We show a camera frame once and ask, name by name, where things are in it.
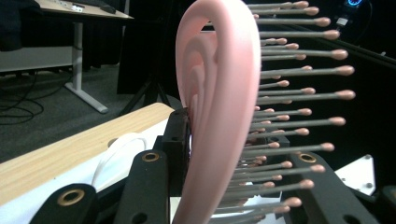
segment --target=white cable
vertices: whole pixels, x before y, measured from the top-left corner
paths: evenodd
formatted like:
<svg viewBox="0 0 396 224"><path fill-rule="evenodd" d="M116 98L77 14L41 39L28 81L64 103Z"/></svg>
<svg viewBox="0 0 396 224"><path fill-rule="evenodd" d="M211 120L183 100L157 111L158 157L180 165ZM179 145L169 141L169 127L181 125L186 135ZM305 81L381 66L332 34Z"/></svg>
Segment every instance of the white cable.
<svg viewBox="0 0 396 224"><path fill-rule="evenodd" d="M135 140L141 140L143 142L143 147L137 147L132 145ZM129 170L132 165L134 156L147 149L147 140L142 133L127 133L119 137L109 148L104 152L101 160L96 167L95 173L92 178L92 185L97 191L100 191L111 184L123 179L129 174ZM127 156L121 157L118 160L109 162L116 154L121 155L121 153L128 153ZM98 182L100 175L105 175L105 166L111 167L112 165L123 165L121 168L117 168L117 172L111 172L112 170L108 168L107 171L109 177L105 179L104 182Z"/></svg>

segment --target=gray floor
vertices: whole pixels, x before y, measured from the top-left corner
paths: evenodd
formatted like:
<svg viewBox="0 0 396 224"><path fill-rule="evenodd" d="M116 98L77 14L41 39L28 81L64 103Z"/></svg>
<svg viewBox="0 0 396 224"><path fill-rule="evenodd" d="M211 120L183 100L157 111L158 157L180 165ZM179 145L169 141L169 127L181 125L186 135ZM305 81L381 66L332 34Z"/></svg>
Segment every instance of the gray floor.
<svg viewBox="0 0 396 224"><path fill-rule="evenodd" d="M118 72L117 65L83 72L82 89L109 109L105 114L63 87L72 75L68 71L0 77L0 162L115 119L133 97L132 94L117 94ZM23 100L15 105L26 92L27 99L32 101ZM178 99L168 98L174 109L181 108Z"/></svg>

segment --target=pink-tipped pin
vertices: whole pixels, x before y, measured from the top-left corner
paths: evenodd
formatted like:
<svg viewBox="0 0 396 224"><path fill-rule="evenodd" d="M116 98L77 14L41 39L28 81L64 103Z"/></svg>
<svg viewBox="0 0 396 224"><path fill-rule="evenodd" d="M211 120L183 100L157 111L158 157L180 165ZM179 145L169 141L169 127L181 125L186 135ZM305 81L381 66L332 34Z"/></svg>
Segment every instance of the pink-tipped pin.
<svg viewBox="0 0 396 224"><path fill-rule="evenodd" d="M340 37L340 32L336 30L330 30L330 31L325 31L323 32L324 36L323 38L329 39L329 40L334 40Z"/></svg>
<svg viewBox="0 0 396 224"><path fill-rule="evenodd" d="M299 2L293 3L293 6L295 8L306 8L306 7L309 7L309 3L307 1L299 1Z"/></svg>
<svg viewBox="0 0 396 224"><path fill-rule="evenodd" d="M346 120L341 117L330 118L329 120L332 122L333 125L336 126L343 126L344 124L346 124Z"/></svg>
<svg viewBox="0 0 396 224"><path fill-rule="evenodd" d="M319 8L318 7L306 7L304 8L304 11L306 15L308 16L315 16L319 13Z"/></svg>
<svg viewBox="0 0 396 224"><path fill-rule="evenodd" d="M327 17L322 17L322 18L316 18L314 19L315 25L320 26L320 27L325 27L330 25L331 20Z"/></svg>
<svg viewBox="0 0 396 224"><path fill-rule="evenodd" d="M355 68L350 65L336 67L335 69L337 70L336 72L337 75L341 75L341 76L349 76L355 72Z"/></svg>
<svg viewBox="0 0 396 224"><path fill-rule="evenodd" d="M352 100L355 98L356 94L354 91L337 91L335 93L342 100Z"/></svg>
<svg viewBox="0 0 396 224"><path fill-rule="evenodd" d="M347 51L344 49L332 50L332 58L335 60L344 60L347 58Z"/></svg>
<svg viewBox="0 0 396 224"><path fill-rule="evenodd" d="M322 146L324 151L333 151L334 150L334 145L332 143L323 143L320 145Z"/></svg>
<svg viewBox="0 0 396 224"><path fill-rule="evenodd" d="M304 116L309 116L312 114L312 110L309 108L299 109L298 111L301 113L301 115L304 115Z"/></svg>

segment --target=black cable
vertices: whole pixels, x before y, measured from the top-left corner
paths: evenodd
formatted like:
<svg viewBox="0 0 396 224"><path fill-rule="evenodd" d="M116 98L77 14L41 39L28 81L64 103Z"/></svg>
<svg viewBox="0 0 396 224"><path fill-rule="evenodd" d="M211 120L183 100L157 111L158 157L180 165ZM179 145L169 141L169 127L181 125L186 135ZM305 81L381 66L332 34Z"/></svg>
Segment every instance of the black cable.
<svg viewBox="0 0 396 224"><path fill-rule="evenodd" d="M10 95L12 95L12 96L17 97L17 100L2 99L3 101L9 101L9 102L15 102L15 101L16 101L16 103L15 103L14 105L6 105L6 106L0 105L0 114L1 114L2 112L9 111L9 110L11 110L11 109L17 109L17 110L22 111L23 113L27 113L27 114L25 114L25 115L9 115L9 114L0 115L0 119L23 119L23 118L25 118L24 120L18 121L18 122L0 122L0 125L21 124L21 123L24 123L24 122L27 122L27 121L33 119L33 118L34 118L35 116L37 116L37 115L43 113L43 112L44 112L44 106L41 105L40 103L36 102L35 100L37 100L37 99L42 99L42 98L45 98L45 97L48 97L48 96L53 95L54 93L56 93L57 91L59 91L62 87L64 87L64 84L67 83L67 82L72 78L72 76L73 76L73 75L70 75L70 77L66 80L66 82L63 83L63 84L62 84L58 89L56 89L55 91L52 91L52 92L47 93L47 94L44 94L44 95L42 95L42 96L37 96L37 97L34 97L34 98L28 98L28 97L27 97L28 94L32 91L34 85L36 84L36 76L37 76L37 73L38 73L38 72L35 72L35 79L34 79L34 81L33 81L32 85L29 87L28 91L26 91L26 92L23 94L23 96L19 96L18 94L12 94L12 93L9 93L9 92L7 92L7 91L5 91L5 90L3 90L3 89L0 89L2 92L6 92L6 93L8 93L8 94L10 94ZM32 104L37 105L37 106L39 107L38 112L35 112L35 113L34 113L34 112L32 112L32 111L30 111L30 110L28 110L28 109L25 109L25 108L20 107L19 105L20 105L22 102L30 102L30 103L32 103Z"/></svg>
<svg viewBox="0 0 396 224"><path fill-rule="evenodd" d="M12 109L15 106L19 105L26 98L26 96L29 94L29 92L33 89L33 86L35 85L36 81L37 81L37 72L35 72L35 79L33 79L32 85L30 85L29 89L24 93L24 95L21 97L21 99L19 101L17 101L17 103L15 103L15 105L7 106L5 109L0 109L0 111L7 111L7 110Z"/></svg>
<svg viewBox="0 0 396 224"><path fill-rule="evenodd" d="M357 45L358 42L361 40L361 37L367 32L367 29L369 28L369 25L371 23L372 17L373 17L373 5L371 3L370 0L367 0L367 2L369 3L369 8L370 8L370 14L369 14L369 19L366 22L365 27L363 28L363 30L361 31L361 34L356 38L356 40L353 42L354 45Z"/></svg>

